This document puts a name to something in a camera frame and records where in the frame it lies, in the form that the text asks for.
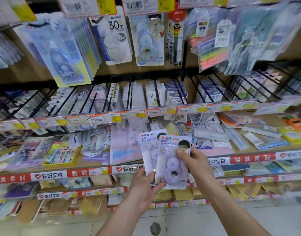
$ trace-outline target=left hand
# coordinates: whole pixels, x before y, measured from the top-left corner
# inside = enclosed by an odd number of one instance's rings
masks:
[[[161,182],[152,187],[150,183],[154,181],[154,178],[154,171],[146,176],[145,168],[142,168],[137,171],[132,179],[127,199],[134,202],[140,216],[150,208],[155,194],[166,185],[166,182]]]

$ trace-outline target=forearm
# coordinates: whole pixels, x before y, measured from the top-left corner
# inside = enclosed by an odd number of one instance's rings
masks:
[[[207,176],[196,184],[206,194],[229,236],[271,236],[215,178]]]
[[[111,214],[96,236],[131,236],[140,218],[136,203],[125,198]]]

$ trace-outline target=finger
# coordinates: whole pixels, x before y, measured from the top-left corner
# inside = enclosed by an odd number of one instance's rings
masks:
[[[145,174],[145,168],[141,168],[139,169],[136,173],[135,173],[135,177],[141,177]]]
[[[153,182],[154,179],[155,179],[155,172],[154,172],[154,171],[150,172],[150,173],[146,176],[146,178],[149,180],[149,182]]]
[[[197,159],[197,158],[202,158],[202,157],[206,157],[206,155],[204,155],[203,153],[201,153],[198,149],[196,148],[192,148],[192,151],[191,151],[191,157],[193,157],[194,159]]]
[[[189,165],[193,161],[193,159],[188,154],[186,154],[184,151],[182,151],[180,149],[176,150],[176,155],[181,160],[183,160],[187,165]]]
[[[159,190],[161,190],[163,187],[165,187],[166,186],[166,182],[161,182],[161,183],[159,183],[158,185],[156,185],[156,186],[154,186],[153,187],[153,193],[154,193],[154,195],[159,191]]]

